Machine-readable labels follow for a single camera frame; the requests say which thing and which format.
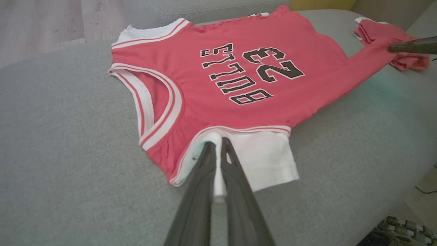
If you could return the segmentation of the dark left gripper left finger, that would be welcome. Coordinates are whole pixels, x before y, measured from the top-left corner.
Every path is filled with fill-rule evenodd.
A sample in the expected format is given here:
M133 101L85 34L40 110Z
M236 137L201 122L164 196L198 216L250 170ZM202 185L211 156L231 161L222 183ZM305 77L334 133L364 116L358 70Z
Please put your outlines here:
M209 246L216 146L207 142L170 226L164 246Z

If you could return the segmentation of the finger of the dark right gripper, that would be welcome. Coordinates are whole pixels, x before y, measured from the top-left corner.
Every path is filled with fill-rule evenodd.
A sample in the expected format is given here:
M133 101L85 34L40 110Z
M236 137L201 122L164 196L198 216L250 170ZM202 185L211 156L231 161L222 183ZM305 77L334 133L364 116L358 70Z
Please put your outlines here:
M391 53L437 54L437 36L396 43L389 46Z

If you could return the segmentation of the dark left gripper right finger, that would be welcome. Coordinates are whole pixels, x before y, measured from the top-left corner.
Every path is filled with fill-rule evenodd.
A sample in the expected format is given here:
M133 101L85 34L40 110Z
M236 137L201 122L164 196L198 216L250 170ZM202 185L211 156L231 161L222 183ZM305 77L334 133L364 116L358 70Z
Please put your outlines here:
M275 246L231 140L225 137L221 170L227 193L228 245Z

